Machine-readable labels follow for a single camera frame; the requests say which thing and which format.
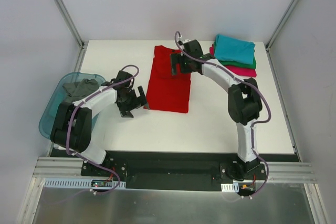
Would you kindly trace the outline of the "red t shirt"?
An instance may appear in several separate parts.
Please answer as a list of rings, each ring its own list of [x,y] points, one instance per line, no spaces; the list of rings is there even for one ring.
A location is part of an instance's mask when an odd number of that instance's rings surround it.
[[[146,99],[151,110],[188,113],[191,75],[172,75],[171,54],[179,53],[178,49],[166,48],[162,45],[154,47],[151,74],[146,92]]]

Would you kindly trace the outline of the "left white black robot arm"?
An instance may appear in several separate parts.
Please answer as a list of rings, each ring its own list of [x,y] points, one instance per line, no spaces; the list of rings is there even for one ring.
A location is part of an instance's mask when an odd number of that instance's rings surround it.
[[[92,162],[92,169],[99,176],[110,173],[111,164],[107,151],[96,144],[93,119],[108,106],[115,104],[123,118],[133,118],[132,110],[148,105],[142,86],[139,95],[133,86],[136,75],[122,68],[114,79],[104,82],[81,99],[63,101],[59,106],[51,130],[53,143],[66,149],[67,154],[77,155]]]

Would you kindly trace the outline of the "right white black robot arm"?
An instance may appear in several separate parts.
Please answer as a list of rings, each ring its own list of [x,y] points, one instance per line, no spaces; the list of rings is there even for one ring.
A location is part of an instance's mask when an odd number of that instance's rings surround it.
[[[260,164],[256,152],[254,123],[263,106],[256,80],[240,79],[213,55],[204,54],[197,40],[181,41],[179,33],[176,33],[174,40],[180,52],[171,55],[173,75],[178,72],[198,72],[227,92],[228,113],[237,126],[238,151],[236,161],[226,168],[226,176],[240,182],[250,178]]]

